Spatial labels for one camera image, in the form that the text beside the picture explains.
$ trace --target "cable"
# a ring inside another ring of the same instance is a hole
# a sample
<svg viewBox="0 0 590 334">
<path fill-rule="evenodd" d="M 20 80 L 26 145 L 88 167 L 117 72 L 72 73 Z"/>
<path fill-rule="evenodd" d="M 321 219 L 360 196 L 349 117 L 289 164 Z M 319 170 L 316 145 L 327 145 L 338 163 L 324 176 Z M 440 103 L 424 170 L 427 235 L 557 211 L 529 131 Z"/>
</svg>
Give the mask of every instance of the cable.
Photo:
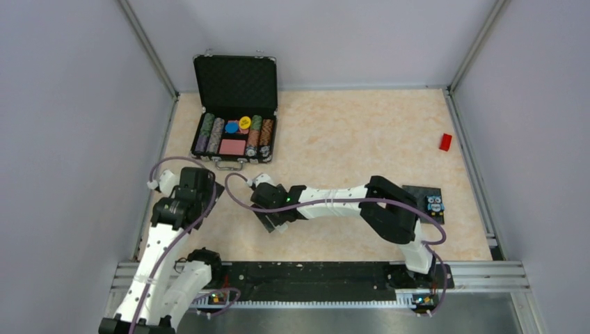
<svg viewBox="0 0 590 334">
<path fill-rule="evenodd" d="M 165 158 L 162 159 L 160 162 L 158 162 L 157 164 L 154 165 L 154 167 L 152 167 L 152 170 L 150 171 L 150 179 L 153 180 L 153 173 L 156 170 L 156 168 L 161 165 L 163 162 L 168 161 L 168 160 L 173 160 L 173 159 L 178 159 L 178 157 L 169 157 L 169 158 Z M 184 158 L 182 160 L 187 160 L 187 161 L 192 161 L 192 162 L 197 162 L 194 159 L 190 159 L 190 158 Z M 201 222 L 206 215 L 209 214 L 209 212 L 211 211 L 211 209 L 213 208 L 213 204 L 215 204 L 215 199 L 217 196 L 217 187 L 213 187 L 213 191 L 212 191 L 212 196 L 211 196 L 211 200 L 209 201 L 209 204 L 207 206 L 207 208 L 205 209 L 205 211 L 199 216 L 199 218 L 197 218 L 194 222 L 192 222 L 191 225 L 189 225 L 186 229 L 184 229 L 182 232 L 180 232 L 179 235 L 176 236 L 176 238 L 174 238 L 174 240 L 172 240 L 172 242 L 170 242 L 170 245 L 168 245 L 167 248 L 164 249 L 164 252 L 162 253 L 162 255 L 160 256 L 160 258 L 156 261 L 156 263 L 154 264 L 154 268 L 152 269 L 152 271 L 150 272 L 150 275 L 148 276 L 148 282 L 146 282 L 143 291 L 141 292 L 141 295 L 139 296 L 139 301 L 137 303 L 137 308 L 135 309 L 135 313 L 133 314 L 133 318 L 131 319 L 131 326 L 129 327 L 129 334 L 134 334 L 135 332 L 135 326 L 137 324 L 137 320 L 139 318 L 139 313 L 141 311 L 141 306 L 143 305 L 143 303 L 145 302 L 145 298 L 148 295 L 148 291 L 150 290 L 150 283 L 149 280 L 154 279 L 154 277 L 156 276 L 156 272 L 158 272 L 158 268 L 160 267 L 160 265 L 162 264 L 162 262 L 164 261 L 164 259 L 166 258 L 166 256 L 169 254 L 169 252 L 172 250 L 172 248 L 174 246 L 176 246 L 176 244 L 178 244 L 178 242 L 180 241 L 180 239 L 182 239 L 182 237 L 184 237 L 186 234 L 189 233 L 189 231 L 191 231 L 195 226 L 197 226 L 197 224 L 199 224 L 199 222 Z"/>
<path fill-rule="evenodd" d="M 186 261 L 188 260 L 189 259 L 187 259 L 186 257 L 181 257 L 180 259 L 174 261 L 174 271 L 176 271 L 178 274 L 181 274 L 182 272 L 176 268 L 176 265 L 179 263 L 186 263 Z"/>
<path fill-rule="evenodd" d="M 254 211 L 254 212 L 261 212 L 261 213 L 266 213 L 266 214 L 272 214 L 272 213 L 276 213 L 276 212 L 282 212 L 282 211 L 287 211 L 287 210 L 291 210 L 291 209 L 296 209 L 298 207 L 304 207 L 307 205 L 313 205 L 313 204 L 319 204 L 319 203 L 325 203 L 326 200 L 311 200 L 309 202 L 304 202 L 304 203 L 298 203 L 298 204 L 293 204 L 293 205 L 288 205 L 286 207 L 280 207 L 277 209 L 259 209 L 256 207 L 251 207 L 250 205 L 247 205 L 246 203 L 240 201 L 236 196 L 234 196 L 234 194 L 231 192 L 230 187 L 229 187 L 229 179 L 232 176 L 238 176 L 240 177 L 243 181 L 248 182 L 248 178 L 246 178 L 245 176 L 243 176 L 242 174 L 239 173 L 229 173 L 227 176 L 225 176 L 225 192 L 228 193 L 229 197 L 231 197 L 231 199 L 233 199 L 233 201 L 235 201 L 238 205 Z M 442 267 L 442 272 L 444 274 L 444 280 L 443 280 L 443 286 L 442 286 L 442 292 L 440 293 L 440 298 L 438 301 L 438 304 L 436 305 L 436 307 L 430 312 L 430 316 L 433 316 L 437 313 L 440 305 L 443 303 L 443 301 L 445 300 L 445 296 L 447 294 L 447 286 L 448 286 L 448 272 L 447 272 L 447 268 L 445 267 L 445 263 L 443 262 L 443 259 L 430 247 L 430 246 L 434 246 L 434 245 L 440 245 L 442 243 L 444 243 L 445 241 L 447 241 L 447 233 L 445 232 L 445 230 L 443 229 L 443 227 L 437 222 L 435 221 L 433 218 L 431 218 L 428 214 L 425 214 L 424 212 L 416 209 L 415 207 L 412 207 L 410 205 L 407 205 L 406 203 L 402 203 L 396 200 L 390 200 L 388 198 L 332 198 L 330 199 L 330 202 L 333 203 L 358 203 L 358 202 L 377 202 L 377 203 L 385 203 L 385 204 L 389 204 L 389 205 L 394 205 L 396 207 L 400 207 L 402 209 L 408 210 L 410 212 L 412 212 L 413 214 L 417 214 L 418 216 L 420 216 L 421 218 L 424 218 L 426 221 L 428 221 L 429 223 L 431 223 L 432 225 L 434 225 L 434 227 L 440 232 L 440 240 L 437 241 L 422 241 L 422 243 L 426 246 L 426 249 L 439 261 L 441 267 Z"/>
<path fill-rule="evenodd" d="M 222 315 L 223 313 L 226 313 L 239 299 L 239 297 L 241 296 L 241 291 L 239 289 L 236 289 L 235 287 L 224 287 L 218 290 L 213 290 L 210 291 L 206 294 L 203 294 L 199 297 L 197 297 L 193 303 L 200 301 L 201 299 L 207 299 L 209 298 L 211 295 L 214 294 L 228 294 L 228 298 L 230 297 L 230 292 L 233 291 L 236 293 L 236 296 L 233 300 L 230 301 L 229 304 L 223 306 L 219 311 L 213 312 L 213 313 L 207 313 L 207 312 L 201 312 L 201 311 L 196 311 L 193 313 L 196 313 L 197 315 L 207 315 L 207 318 L 212 318 L 212 317 L 217 317 L 218 315 Z"/>
</svg>

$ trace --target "blue poker chip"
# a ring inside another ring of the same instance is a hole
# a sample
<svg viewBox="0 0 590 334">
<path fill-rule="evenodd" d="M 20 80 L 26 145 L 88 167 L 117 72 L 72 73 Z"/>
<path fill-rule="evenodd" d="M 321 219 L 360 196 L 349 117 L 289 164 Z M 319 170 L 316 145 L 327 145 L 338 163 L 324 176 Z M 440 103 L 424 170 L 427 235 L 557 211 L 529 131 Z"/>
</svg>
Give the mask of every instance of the blue poker chip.
<svg viewBox="0 0 590 334">
<path fill-rule="evenodd" d="M 239 126 L 237 122 L 229 122 L 225 125 L 225 132 L 229 134 L 235 134 L 236 132 L 238 132 L 238 128 Z"/>
</svg>

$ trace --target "poker chip case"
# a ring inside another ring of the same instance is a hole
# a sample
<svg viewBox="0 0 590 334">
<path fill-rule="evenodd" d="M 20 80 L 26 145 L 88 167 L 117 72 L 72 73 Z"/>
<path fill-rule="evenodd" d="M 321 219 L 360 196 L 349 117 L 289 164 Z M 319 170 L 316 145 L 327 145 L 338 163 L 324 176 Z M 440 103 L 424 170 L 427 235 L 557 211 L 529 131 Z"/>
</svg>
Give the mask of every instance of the poker chip case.
<svg viewBox="0 0 590 334">
<path fill-rule="evenodd" d="M 220 161 L 237 161 L 241 166 L 269 163 L 277 129 L 276 59 L 199 55 L 193 58 L 193 64 L 202 114 L 191 155 L 203 161 L 215 161 L 219 169 L 236 169 L 220 167 Z M 243 118 L 250 120 L 251 125 L 242 122 Z M 228 132 L 236 129 L 235 125 L 228 126 L 231 122 L 239 122 L 239 131 Z"/>
</svg>

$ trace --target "case lid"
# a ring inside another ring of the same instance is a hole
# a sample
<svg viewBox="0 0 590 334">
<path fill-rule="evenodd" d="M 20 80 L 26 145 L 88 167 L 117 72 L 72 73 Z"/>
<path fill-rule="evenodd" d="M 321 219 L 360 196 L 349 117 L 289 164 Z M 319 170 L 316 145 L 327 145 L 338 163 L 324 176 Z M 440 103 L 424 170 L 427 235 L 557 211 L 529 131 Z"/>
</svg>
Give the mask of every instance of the case lid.
<svg viewBox="0 0 590 334">
<path fill-rule="evenodd" d="M 193 64 L 205 108 L 277 109 L 275 58 L 199 55 Z"/>
</svg>

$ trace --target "red block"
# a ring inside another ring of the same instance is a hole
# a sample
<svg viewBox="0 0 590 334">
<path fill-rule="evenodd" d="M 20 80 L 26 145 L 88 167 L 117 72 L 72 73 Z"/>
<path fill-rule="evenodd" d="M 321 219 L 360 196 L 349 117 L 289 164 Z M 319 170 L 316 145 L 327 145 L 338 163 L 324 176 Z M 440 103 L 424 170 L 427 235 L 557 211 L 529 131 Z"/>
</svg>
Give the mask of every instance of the red block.
<svg viewBox="0 0 590 334">
<path fill-rule="evenodd" d="M 438 148 L 440 148 L 443 151 L 449 151 L 449 149 L 451 148 L 451 140 L 453 139 L 453 136 L 451 136 L 450 134 L 443 134 L 442 135 L 442 140 L 440 141 L 440 146 Z"/>
</svg>

